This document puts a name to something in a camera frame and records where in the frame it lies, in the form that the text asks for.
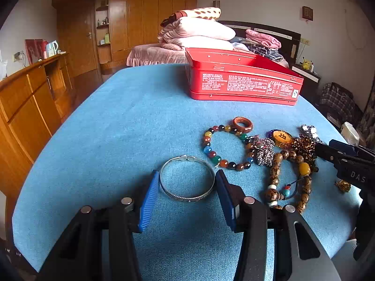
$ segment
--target dark wooden headboard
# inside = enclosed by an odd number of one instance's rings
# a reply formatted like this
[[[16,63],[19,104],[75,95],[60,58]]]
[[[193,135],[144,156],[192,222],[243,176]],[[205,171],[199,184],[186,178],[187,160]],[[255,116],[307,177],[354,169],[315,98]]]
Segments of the dark wooden headboard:
[[[301,34],[292,31],[284,30],[275,26],[250,23],[250,22],[240,22],[240,21],[218,21],[232,28],[236,32],[236,36],[246,38],[245,31],[247,29],[255,30],[260,33],[267,33],[281,43],[281,48],[279,48],[279,53],[284,56],[286,61],[291,66],[296,63],[298,47],[301,40]]]

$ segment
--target yellow plush toy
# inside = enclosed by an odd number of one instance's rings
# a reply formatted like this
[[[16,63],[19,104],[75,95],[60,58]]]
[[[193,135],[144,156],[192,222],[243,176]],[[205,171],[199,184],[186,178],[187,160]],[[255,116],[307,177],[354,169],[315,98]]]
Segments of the yellow plush toy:
[[[306,60],[303,56],[302,58],[303,58],[302,68],[306,71],[309,71],[311,69],[311,61]]]

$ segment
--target wall outlet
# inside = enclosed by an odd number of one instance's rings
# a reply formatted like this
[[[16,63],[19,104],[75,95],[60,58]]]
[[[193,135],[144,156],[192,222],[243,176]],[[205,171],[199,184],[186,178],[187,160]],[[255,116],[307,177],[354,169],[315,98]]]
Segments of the wall outlet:
[[[22,60],[20,52],[16,52],[16,54],[13,55],[13,62],[16,62],[18,60]]]
[[[301,38],[301,43],[306,44],[306,45],[310,45],[310,40],[307,40],[305,38]]]

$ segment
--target red box on cabinet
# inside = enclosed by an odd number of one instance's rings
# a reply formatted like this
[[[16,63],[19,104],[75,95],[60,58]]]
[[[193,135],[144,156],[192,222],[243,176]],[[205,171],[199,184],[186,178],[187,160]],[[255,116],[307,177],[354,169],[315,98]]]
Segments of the red box on cabinet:
[[[186,48],[190,96],[294,106],[303,78],[265,57],[238,51]]]

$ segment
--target blue tablecloth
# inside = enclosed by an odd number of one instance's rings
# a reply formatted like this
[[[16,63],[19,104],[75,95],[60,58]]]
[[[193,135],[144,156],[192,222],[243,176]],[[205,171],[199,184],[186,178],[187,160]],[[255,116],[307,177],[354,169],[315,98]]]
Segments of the blue tablecloth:
[[[251,119],[252,134],[261,137],[276,128],[297,136],[299,126],[308,124],[317,127],[324,142],[343,141],[302,97],[294,107],[196,101],[189,97],[184,65],[121,70],[78,107],[35,162],[13,215],[16,247],[39,270],[79,208],[89,204],[98,209],[131,195],[144,177],[172,157],[190,154],[208,160],[201,149],[203,133],[236,116]],[[243,144],[234,135],[215,133],[212,147],[228,161],[243,160]],[[303,216],[332,257],[354,228],[360,198],[354,187],[347,194],[338,191],[331,163],[318,159],[317,165]],[[279,187],[296,179],[291,163],[284,162],[281,169]],[[249,170],[225,174],[246,195],[261,199],[269,168],[253,164]],[[188,196],[209,185],[205,177],[203,166],[178,162],[169,167],[165,182]],[[151,224],[134,240],[146,281],[227,281],[234,277],[242,234],[226,225],[215,191],[203,201],[181,203],[160,189]],[[268,241],[266,280],[271,280],[272,231]]]

